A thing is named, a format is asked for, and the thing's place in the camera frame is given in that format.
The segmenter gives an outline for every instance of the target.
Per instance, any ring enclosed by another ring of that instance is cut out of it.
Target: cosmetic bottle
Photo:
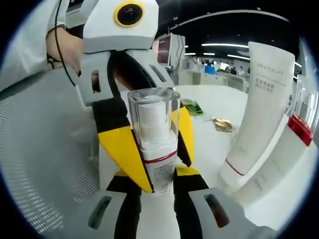
[[[163,194],[175,170],[180,95],[171,89],[150,88],[129,92],[128,98],[134,135],[154,192]]]

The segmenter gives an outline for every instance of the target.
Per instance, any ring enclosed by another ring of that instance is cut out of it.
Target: white bottle
[[[219,170],[230,188],[255,165],[284,115],[294,76],[295,56],[280,48],[249,42],[250,83],[245,114]]]
[[[275,148],[248,182],[232,194],[242,206],[252,204],[275,188],[308,149],[313,134],[298,116],[289,118]]]
[[[129,92],[128,98],[134,134],[154,192],[163,194],[175,170],[180,95],[171,89],[150,88]]]

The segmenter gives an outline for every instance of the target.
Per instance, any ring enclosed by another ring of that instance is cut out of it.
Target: gold packet
[[[217,131],[226,133],[232,133],[234,131],[234,127],[229,120],[215,117],[213,117],[212,120]]]

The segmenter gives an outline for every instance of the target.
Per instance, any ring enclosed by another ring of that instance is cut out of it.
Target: mesh chair
[[[0,92],[0,110],[4,184],[37,232],[58,238],[99,189],[94,120],[83,113],[63,69]]]

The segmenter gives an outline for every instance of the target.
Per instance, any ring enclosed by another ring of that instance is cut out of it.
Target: white table
[[[227,86],[176,86],[182,98],[194,99],[208,115],[230,120],[240,125],[245,111],[247,94]],[[127,104],[126,92],[123,99]],[[288,120],[284,116],[282,122],[266,149],[264,155],[253,169],[243,178],[247,179],[261,166],[276,144]],[[217,185],[217,171],[222,165],[231,144],[231,136],[217,132],[211,121],[200,122],[193,119],[195,163],[193,167],[200,171],[209,187]],[[106,189],[113,174],[118,170],[100,148],[101,188]],[[318,149],[311,143],[307,153],[293,168],[289,175],[267,196],[245,208],[246,217],[253,223],[269,226],[275,230],[289,220],[297,209],[308,189],[313,170],[317,162]],[[142,212],[138,226],[138,238],[178,239],[179,230],[173,211],[172,191],[160,197],[142,194]]]

